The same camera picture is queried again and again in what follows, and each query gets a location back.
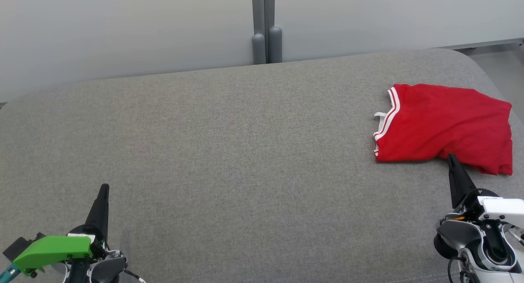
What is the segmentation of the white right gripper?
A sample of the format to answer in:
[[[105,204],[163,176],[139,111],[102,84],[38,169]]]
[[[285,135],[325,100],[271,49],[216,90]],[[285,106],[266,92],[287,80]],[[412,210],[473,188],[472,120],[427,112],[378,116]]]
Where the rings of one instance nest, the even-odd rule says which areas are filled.
[[[524,201],[505,199],[490,190],[477,190],[455,154],[447,158],[453,219],[480,224],[493,221],[523,230]]]

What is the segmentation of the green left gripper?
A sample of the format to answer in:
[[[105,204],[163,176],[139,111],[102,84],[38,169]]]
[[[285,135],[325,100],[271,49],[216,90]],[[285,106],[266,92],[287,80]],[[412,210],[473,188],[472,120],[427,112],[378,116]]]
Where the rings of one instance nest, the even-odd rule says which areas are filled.
[[[19,238],[12,244],[12,263],[21,271],[73,259],[99,259],[105,256],[107,246],[110,186],[100,186],[85,225],[73,228],[67,235],[43,235],[35,240]]]

